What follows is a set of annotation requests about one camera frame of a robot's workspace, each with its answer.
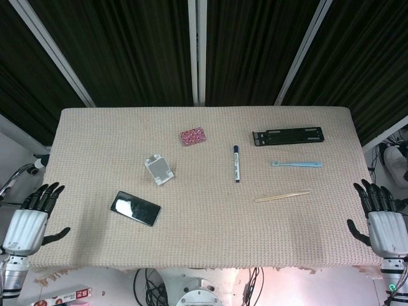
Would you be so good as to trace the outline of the white phone stand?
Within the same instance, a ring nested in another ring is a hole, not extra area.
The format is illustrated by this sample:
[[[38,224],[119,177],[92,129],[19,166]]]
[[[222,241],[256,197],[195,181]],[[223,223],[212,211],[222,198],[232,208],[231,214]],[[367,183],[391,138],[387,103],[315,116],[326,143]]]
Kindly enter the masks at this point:
[[[174,173],[166,159],[159,154],[153,154],[147,158],[145,160],[145,167],[158,186],[165,184],[174,177]]]

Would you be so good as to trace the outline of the white slanted frame post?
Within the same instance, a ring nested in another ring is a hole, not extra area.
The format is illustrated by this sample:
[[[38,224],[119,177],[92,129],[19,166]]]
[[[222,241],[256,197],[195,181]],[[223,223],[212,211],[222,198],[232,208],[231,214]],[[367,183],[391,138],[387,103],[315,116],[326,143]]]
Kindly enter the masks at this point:
[[[289,68],[289,71],[284,79],[282,87],[277,95],[274,106],[281,106],[286,94],[295,79],[296,74],[298,73],[300,66],[307,55],[309,48],[316,37],[316,34],[323,23],[333,0],[319,0],[318,6],[312,16],[312,19],[309,23],[309,26],[303,36],[302,42],[296,52],[295,58]]]
[[[96,104],[28,0],[8,0],[62,76],[87,108]]]

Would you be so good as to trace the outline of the chrome office chair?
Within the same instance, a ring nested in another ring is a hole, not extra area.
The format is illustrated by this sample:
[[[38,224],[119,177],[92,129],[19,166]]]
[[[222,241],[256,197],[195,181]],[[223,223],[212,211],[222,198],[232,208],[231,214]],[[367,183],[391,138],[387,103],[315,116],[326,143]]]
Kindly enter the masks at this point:
[[[4,183],[3,187],[0,188],[0,202],[3,201],[6,195],[10,192],[12,187],[15,185],[17,180],[25,173],[30,175],[36,175],[42,168],[45,168],[49,161],[49,154],[35,154],[36,158],[34,163],[28,163],[17,169],[14,174]]]

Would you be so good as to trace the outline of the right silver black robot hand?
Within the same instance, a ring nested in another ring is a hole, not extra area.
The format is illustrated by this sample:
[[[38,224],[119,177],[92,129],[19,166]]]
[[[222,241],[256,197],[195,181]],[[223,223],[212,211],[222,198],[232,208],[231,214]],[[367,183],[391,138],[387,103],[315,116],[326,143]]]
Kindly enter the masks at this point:
[[[353,187],[358,193],[367,222],[368,235],[360,233],[353,220],[347,220],[352,236],[371,247],[380,258],[408,258],[408,229],[398,200],[384,186],[363,179]]]

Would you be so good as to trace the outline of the blue white marker pen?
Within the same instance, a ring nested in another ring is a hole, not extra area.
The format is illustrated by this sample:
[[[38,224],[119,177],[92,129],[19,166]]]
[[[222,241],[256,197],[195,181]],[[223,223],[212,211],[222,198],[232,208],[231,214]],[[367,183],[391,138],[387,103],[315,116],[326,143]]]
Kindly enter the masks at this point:
[[[235,182],[240,182],[240,156],[239,156],[239,146],[235,145],[233,147],[234,151],[234,174],[235,174]]]

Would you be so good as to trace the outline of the black pleated curtain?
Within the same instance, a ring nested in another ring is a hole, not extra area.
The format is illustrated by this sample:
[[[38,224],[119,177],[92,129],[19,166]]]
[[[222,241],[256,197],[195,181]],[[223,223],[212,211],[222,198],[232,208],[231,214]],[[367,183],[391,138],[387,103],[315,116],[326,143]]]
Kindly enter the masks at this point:
[[[27,0],[98,107],[193,106],[187,0]],[[206,106],[271,106],[319,0],[207,0]],[[360,142],[408,116],[408,0],[333,0],[281,99],[343,106]],[[0,115],[51,145],[84,102],[0,0]]]

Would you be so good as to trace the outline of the white upright frame post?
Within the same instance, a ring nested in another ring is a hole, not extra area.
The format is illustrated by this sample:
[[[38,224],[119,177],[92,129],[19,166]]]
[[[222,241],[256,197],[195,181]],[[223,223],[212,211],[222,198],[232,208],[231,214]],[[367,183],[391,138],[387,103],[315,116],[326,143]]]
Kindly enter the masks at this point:
[[[191,81],[194,106],[205,106],[208,0],[187,0]]]

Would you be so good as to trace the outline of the light blue toothbrush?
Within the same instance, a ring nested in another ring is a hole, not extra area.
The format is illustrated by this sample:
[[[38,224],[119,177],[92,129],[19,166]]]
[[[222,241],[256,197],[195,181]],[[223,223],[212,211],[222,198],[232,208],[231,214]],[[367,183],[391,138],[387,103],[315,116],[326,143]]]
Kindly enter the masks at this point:
[[[302,168],[321,168],[323,166],[322,163],[281,163],[278,161],[271,162],[271,165],[274,167],[302,167]]]

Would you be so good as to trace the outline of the black smartphone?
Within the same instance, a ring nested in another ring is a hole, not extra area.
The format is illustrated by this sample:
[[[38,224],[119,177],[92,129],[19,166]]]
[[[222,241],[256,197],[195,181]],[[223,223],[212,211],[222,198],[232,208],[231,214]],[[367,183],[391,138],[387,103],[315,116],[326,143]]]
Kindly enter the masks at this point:
[[[161,212],[161,207],[131,194],[119,191],[110,210],[144,225],[154,226]]]

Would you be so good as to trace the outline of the red white printed box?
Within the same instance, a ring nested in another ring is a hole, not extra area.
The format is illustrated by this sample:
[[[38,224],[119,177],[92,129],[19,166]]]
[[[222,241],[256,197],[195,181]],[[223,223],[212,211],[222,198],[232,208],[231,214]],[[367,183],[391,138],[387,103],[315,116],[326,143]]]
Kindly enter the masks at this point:
[[[53,296],[38,300],[31,304],[31,306],[58,306],[61,304],[67,304],[84,298],[92,296],[92,288],[83,288],[70,293],[64,293],[62,295]]]

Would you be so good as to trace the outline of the black folding laptop stand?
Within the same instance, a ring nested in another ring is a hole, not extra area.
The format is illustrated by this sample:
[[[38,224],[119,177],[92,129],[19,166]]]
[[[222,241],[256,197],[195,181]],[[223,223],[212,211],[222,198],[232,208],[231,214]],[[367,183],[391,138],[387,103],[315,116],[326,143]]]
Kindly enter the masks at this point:
[[[321,143],[324,141],[323,130],[320,127],[273,129],[265,132],[253,132],[252,137],[256,147]]]

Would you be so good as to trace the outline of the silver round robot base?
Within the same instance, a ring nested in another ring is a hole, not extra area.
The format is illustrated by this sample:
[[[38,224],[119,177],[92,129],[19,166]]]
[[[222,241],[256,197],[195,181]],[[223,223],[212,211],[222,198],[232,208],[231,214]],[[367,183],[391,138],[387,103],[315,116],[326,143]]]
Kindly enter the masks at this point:
[[[175,306],[223,306],[215,285],[207,279],[192,278],[182,287]]]

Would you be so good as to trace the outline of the pink glitter card case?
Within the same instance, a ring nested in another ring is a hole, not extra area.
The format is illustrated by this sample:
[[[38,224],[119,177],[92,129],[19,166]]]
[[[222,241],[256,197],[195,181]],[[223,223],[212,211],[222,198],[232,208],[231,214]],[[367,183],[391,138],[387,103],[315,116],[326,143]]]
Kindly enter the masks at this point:
[[[180,140],[183,146],[191,146],[203,143],[207,140],[205,132],[202,127],[193,128],[180,133]]]

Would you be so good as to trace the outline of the beige woven tablecloth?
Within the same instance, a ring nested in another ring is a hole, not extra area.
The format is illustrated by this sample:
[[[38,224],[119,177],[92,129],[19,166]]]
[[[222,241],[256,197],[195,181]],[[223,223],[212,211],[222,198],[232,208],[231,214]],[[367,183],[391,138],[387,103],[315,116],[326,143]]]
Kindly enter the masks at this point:
[[[183,146],[180,133],[207,140]],[[253,132],[320,127],[324,141],[256,147]],[[240,182],[234,151],[239,146]],[[158,186],[145,167],[164,157],[174,177]],[[322,163],[321,168],[271,162]],[[377,266],[349,232],[367,232],[353,184],[369,179],[349,109],[329,106],[67,108],[44,181],[65,186],[33,270],[135,268],[322,268]],[[161,207],[154,226],[110,210],[119,191]]]

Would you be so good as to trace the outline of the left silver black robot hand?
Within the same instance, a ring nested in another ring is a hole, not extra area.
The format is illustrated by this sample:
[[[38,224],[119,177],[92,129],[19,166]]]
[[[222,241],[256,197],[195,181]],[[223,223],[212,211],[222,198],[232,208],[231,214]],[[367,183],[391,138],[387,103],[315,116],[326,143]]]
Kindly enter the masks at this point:
[[[50,216],[64,188],[58,182],[44,184],[23,201],[11,218],[1,246],[5,254],[31,256],[40,247],[64,238],[71,231],[70,227],[65,227],[56,234],[45,234]]]

